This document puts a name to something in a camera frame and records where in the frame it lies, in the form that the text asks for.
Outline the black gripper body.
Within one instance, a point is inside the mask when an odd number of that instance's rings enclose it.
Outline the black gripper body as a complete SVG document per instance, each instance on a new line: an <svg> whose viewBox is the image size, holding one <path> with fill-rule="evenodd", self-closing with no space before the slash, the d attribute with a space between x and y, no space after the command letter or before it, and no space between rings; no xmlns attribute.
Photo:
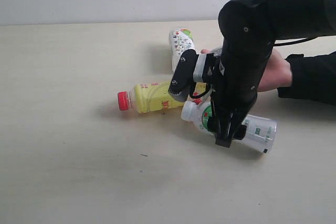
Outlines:
<svg viewBox="0 0 336 224"><path fill-rule="evenodd" d="M257 99L266 64L274 47L274 38L229 39L225 37L221 53L207 54L204 82L213 88L212 117L244 119Z"/></svg>

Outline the black sleeved forearm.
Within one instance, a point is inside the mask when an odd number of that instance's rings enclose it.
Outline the black sleeved forearm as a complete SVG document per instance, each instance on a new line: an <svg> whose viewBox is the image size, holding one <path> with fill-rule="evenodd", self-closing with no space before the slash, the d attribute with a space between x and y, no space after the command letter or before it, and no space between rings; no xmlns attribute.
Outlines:
<svg viewBox="0 0 336 224"><path fill-rule="evenodd" d="M278 88L278 97L335 105L335 52L314 57L292 54L286 61L290 64L292 84Z"/></svg>

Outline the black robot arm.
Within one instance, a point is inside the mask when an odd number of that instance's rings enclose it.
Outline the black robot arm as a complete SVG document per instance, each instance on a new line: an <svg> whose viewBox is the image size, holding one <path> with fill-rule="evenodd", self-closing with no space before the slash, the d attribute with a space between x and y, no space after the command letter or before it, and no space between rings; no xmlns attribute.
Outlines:
<svg viewBox="0 0 336 224"><path fill-rule="evenodd" d="M230 0L220 10L224 37L207 82L212 85L208 128L230 147L257 100L257 88L277 40L335 35L335 0Z"/></svg>

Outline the open bare human hand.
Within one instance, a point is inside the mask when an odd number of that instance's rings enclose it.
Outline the open bare human hand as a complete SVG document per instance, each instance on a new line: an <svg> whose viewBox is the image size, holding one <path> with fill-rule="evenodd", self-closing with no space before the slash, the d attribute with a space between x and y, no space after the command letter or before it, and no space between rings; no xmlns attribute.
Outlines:
<svg viewBox="0 0 336 224"><path fill-rule="evenodd" d="M258 92L266 92L292 85L292 71L288 61L273 49L258 86Z"/></svg>

